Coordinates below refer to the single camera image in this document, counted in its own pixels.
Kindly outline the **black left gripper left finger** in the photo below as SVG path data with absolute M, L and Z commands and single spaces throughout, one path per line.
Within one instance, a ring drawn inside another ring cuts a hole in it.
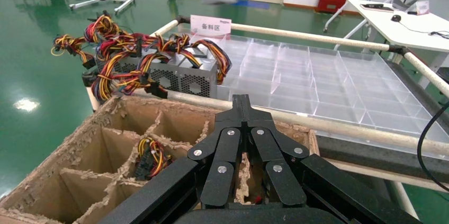
M 196 205 L 224 209 L 234 198 L 247 126 L 247 95 L 215 115 L 214 131 L 124 200 L 100 223 L 181 223 Z

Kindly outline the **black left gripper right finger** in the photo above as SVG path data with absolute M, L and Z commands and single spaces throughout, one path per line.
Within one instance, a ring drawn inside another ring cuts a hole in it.
M 245 122 L 270 182 L 286 207 L 321 208 L 346 223 L 419 223 L 363 182 L 278 131 L 245 96 Z

